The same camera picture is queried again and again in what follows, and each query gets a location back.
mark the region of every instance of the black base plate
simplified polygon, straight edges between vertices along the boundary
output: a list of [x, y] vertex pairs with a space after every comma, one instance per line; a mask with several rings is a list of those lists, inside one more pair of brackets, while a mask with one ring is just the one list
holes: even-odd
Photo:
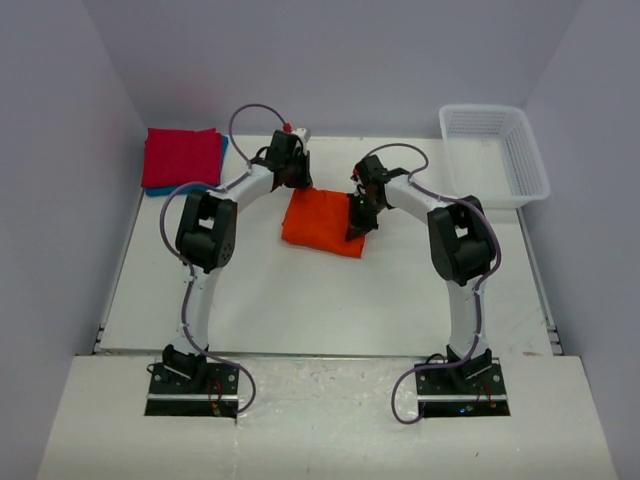
[[454, 381], [446, 375], [418, 372], [416, 388], [418, 409], [424, 418], [496, 417], [510, 414], [499, 363], [492, 363], [488, 370], [464, 382]]
[[162, 363], [149, 365], [148, 370], [151, 382], [146, 416], [237, 417], [237, 368], [207, 363], [206, 381], [202, 385], [195, 385], [188, 378], [167, 370]]

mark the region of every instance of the white floor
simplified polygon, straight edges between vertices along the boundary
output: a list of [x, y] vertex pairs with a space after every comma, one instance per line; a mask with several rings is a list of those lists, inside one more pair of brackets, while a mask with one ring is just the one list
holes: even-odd
[[[144, 417], [151, 358], [78, 357], [38, 478], [615, 479], [580, 360], [502, 360], [511, 417], [402, 426], [389, 395], [410, 359], [247, 359], [258, 396], [236, 426]], [[413, 380], [399, 410], [415, 414]]]
[[[400, 139], [312, 138], [317, 188], [350, 192], [354, 164], [372, 148]], [[408, 139], [423, 147], [431, 167], [419, 178], [448, 191], [442, 142]], [[240, 137], [248, 152], [269, 137]], [[412, 169], [420, 158], [406, 149], [380, 152], [388, 168]], [[224, 177], [242, 169], [230, 149]], [[450, 330], [444, 282], [430, 260], [426, 228], [399, 210], [380, 215], [361, 260], [292, 247], [280, 240], [291, 191], [281, 188], [245, 210], [237, 248], [225, 268], [211, 311], [212, 350], [268, 354], [424, 356], [443, 351]], [[175, 334], [184, 293], [179, 262], [162, 245], [162, 198], [144, 197], [104, 331], [107, 352], [160, 351]], [[173, 238], [182, 210], [168, 215]], [[489, 211], [504, 251], [501, 270], [487, 284], [487, 334], [494, 354], [551, 355], [516, 212]]]

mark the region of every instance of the blue cloth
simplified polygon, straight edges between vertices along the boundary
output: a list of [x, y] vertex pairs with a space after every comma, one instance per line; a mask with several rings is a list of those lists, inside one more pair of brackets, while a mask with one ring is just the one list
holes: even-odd
[[[227, 153], [227, 147], [229, 146], [229, 137], [222, 137], [222, 152], [220, 152], [220, 171], [222, 171], [222, 166], [224, 165], [224, 156]], [[169, 195], [180, 185], [173, 185], [170, 187], [157, 187], [157, 188], [145, 188], [144, 193], [146, 193], [149, 197], [162, 197]], [[191, 188], [185, 188], [178, 195], [186, 195], [187, 193], [193, 190], [204, 190], [206, 187], [203, 186], [195, 186]]]

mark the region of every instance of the orange towel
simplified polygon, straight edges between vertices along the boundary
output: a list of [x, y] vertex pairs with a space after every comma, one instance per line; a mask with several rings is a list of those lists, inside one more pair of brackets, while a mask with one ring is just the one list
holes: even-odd
[[365, 237], [347, 242], [349, 198], [345, 193], [296, 189], [282, 222], [282, 239], [294, 245], [360, 258]]

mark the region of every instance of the small red object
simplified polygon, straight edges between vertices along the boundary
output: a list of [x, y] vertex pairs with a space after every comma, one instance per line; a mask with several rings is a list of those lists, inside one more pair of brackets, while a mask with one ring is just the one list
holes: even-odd
[[298, 188], [282, 222], [282, 239], [303, 247], [360, 258], [365, 237], [345, 240], [349, 197], [342, 192]]
[[150, 128], [144, 146], [142, 187], [220, 183], [221, 147], [222, 135], [215, 128], [199, 132]]

